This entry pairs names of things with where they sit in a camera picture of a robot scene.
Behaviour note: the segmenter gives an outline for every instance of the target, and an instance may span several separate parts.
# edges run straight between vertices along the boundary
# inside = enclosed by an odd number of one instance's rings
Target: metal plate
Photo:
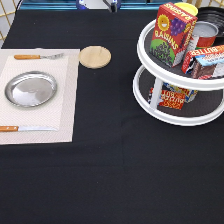
[[[34,107],[51,99],[56,91],[57,83],[53,76],[32,71],[13,78],[5,87],[5,96],[16,106]]]

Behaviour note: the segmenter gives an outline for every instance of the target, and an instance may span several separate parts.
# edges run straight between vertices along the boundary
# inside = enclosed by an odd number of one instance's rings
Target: two-tier shelf
[[[134,81],[133,91],[140,106],[150,115],[164,122],[194,126],[210,122],[224,111],[224,78],[199,80],[192,79],[181,71],[181,64],[169,68],[149,53],[150,43],[155,26],[155,20],[142,31],[137,52],[142,66],[138,69]],[[184,103],[181,110],[158,106],[163,82],[178,87],[199,90],[196,98]],[[150,88],[153,87],[151,103],[147,102]]]

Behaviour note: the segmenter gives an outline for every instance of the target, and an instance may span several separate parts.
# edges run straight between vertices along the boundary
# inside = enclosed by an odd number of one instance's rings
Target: butter knife
[[[57,129],[44,126],[0,126],[0,132],[16,131],[57,131]]]
[[[25,59],[57,59],[64,56],[64,53],[62,54],[55,54],[51,56],[40,56],[40,55],[14,55],[14,58],[17,60],[25,60]]]

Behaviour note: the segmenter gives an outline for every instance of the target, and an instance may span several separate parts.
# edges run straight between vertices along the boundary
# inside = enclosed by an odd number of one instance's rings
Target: wooden coaster
[[[102,68],[111,60],[111,53],[101,46],[90,46],[79,53],[80,63],[87,68]]]

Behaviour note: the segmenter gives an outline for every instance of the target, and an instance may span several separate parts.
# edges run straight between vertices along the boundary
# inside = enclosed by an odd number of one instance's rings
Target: box of raisins
[[[150,52],[170,67],[178,65],[184,56],[197,17],[173,3],[159,7]]]

